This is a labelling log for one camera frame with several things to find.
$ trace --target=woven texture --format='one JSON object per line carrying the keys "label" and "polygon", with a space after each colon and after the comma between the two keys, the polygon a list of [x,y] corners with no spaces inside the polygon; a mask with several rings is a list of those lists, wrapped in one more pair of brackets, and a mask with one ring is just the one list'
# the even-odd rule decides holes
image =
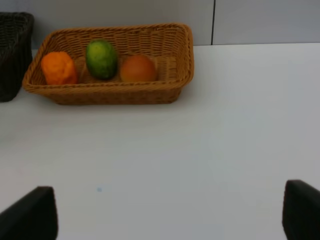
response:
{"label": "woven texture", "polygon": [[34,17],[25,12],[0,12],[0,102],[19,92],[32,62],[31,34]]}
{"label": "woven texture", "polygon": [[[157,81],[121,82],[119,73],[107,81],[93,78],[85,60],[86,47],[93,39],[105,39],[115,47],[119,66],[128,56],[150,57],[157,68]],[[41,59],[60,51],[73,58],[78,84],[46,84]],[[55,31],[44,40],[24,76],[23,87],[63,105],[168,104],[177,100],[193,76],[193,37],[184,24],[70,28]]]}

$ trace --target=white wall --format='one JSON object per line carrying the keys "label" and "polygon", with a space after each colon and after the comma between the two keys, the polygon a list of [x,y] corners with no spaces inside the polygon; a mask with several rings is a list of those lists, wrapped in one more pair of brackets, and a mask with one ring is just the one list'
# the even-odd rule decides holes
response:
{"label": "white wall", "polygon": [[216,0],[214,44],[320,42],[319,0]]}
{"label": "white wall", "polygon": [[0,0],[0,11],[36,18],[34,43],[59,28],[182,22],[195,45],[211,43],[214,0]]}

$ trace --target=black object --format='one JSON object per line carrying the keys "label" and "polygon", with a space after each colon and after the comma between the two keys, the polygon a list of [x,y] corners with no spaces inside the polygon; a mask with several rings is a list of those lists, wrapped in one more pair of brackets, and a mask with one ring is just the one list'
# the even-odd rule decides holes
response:
{"label": "black object", "polygon": [[55,240],[57,236],[52,187],[37,187],[0,214],[0,240]]}
{"label": "black object", "polygon": [[34,17],[26,12],[0,12],[0,102],[18,94],[32,62]]}
{"label": "black object", "polygon": [[287,181],[282,225],[288,240],[320,240],[320,191],[301,180]]}

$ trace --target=black wicker basket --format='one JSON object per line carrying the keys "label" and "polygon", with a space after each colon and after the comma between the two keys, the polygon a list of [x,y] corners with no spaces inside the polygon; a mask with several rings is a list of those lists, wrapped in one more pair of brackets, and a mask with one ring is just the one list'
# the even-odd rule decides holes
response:
{"label": "black wicker basket", "polygon": [[26,12],[0,12],[0,102],[18,94],[32,62],[34,17]]}

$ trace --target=orange fruit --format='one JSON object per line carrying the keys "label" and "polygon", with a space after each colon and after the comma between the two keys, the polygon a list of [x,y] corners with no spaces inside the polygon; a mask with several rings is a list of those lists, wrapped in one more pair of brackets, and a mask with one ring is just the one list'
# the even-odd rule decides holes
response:
{"label": "orange fruit", "polygon": [[134,55],[122,64],[120,77],[123,82],[152,82],[157,79],[157,71],[147,56]]}
{"label": "orange fruit", "polygon": [[41,60],[41,68],[48,85],[76,84],[76,65],[64,51],[50,52]]}

